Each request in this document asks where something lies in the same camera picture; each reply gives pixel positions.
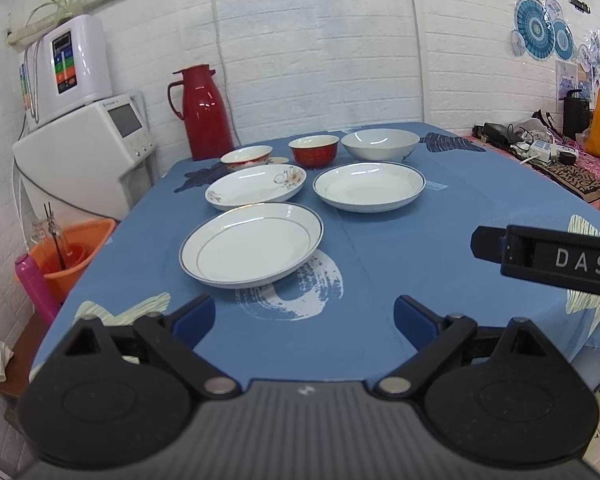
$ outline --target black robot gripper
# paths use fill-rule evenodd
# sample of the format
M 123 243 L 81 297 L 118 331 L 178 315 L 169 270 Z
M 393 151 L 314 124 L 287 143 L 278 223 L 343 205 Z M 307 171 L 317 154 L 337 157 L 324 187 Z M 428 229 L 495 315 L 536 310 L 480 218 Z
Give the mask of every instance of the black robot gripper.
M 80 320 L 20 402 L 37 458 L 21 478 L 596 478 L 580 460 L 595 398 L 531 321 L 480 327 L 408 296 L 394 317 L 418 352 L 376 384 L 246 392 L 195 353 L 208 296 L 131 326 Z

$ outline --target thermos handle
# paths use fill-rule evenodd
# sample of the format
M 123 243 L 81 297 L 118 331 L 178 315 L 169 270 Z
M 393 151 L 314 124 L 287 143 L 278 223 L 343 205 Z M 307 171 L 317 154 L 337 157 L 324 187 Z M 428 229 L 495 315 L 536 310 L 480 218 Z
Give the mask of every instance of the thermos handle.
M 173 110 L 173 113 L 177 117 L 179 117 L 181 121 L 184 121 L 184 116 L 180 112 L 178 112 L 176 110 L 176 107 L 173 106 L 173 101 L 171 101 L 171 89 L 174 86 L 180 86 L 180 85 L 183 85 L 183 84 L 184 84 L 184 81 L 176 81 L 174 83 L 170 83 L 169 86 L 168 86 L 168 88 L 167 88 L 167 97 L 169 98 L 169 105 L 171 105 L 171 110 Z

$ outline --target poster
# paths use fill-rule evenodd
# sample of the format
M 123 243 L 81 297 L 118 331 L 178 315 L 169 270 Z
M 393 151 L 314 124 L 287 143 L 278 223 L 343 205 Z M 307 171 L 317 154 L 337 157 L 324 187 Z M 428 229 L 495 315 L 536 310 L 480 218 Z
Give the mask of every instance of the poster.
M 555 62 L 555 88 L 558 101 L 562 101 L 569 90 L 577 88 L 578 69 L 575 64 L 557 60 Z
M 591 93 L 593 90 L 593 79 L 591 70 L 585 72 L 582 65 L 578 64 L 577 81 L 578 83 L 576 87 L 582 90 L 582 92 L 579 92 L 579 97 L 582 97 L 583 99 L 586 99 L 587 101 L 591 102 Z

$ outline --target orange bucket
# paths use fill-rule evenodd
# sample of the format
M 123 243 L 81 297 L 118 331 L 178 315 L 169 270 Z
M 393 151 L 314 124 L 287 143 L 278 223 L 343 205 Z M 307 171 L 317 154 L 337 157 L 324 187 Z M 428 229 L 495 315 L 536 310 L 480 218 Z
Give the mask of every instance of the orange bucket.
M 93 261 L 95 255 L 106 243 L 115 230 L 115 227 L 116 223 L 114 220 L 102 218 L 63 228 L 68 244 L 76 256 L 73 262 L 71 262 L 73 267 L 60 270 L 59 272 L 49 272 L 46 274 L 49 270 L 54 270 L 54 265 L 45 258 L 45 254 L 53 254 L 55 252 L 52 238 L 46 238 L 43 243 L 31 248 L 29 254 L 31 254 L 42 272 L 45 273 L 44 279 L 49 289 L 51 289 L 51 294 L 59 303 L 64 303 L 70 290 L 80 279 L 88 264 Z

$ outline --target pink bottle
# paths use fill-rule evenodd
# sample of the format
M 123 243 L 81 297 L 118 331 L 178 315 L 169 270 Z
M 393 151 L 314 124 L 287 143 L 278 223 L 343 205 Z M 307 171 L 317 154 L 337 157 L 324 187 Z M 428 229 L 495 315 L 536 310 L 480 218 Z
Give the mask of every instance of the pink bottle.
M 50 326 L 60 311 L 60 304 L 55 301 L 40 267 L 30 254 L 22 254 L 16 258 L 16 275 L 35 309 Z

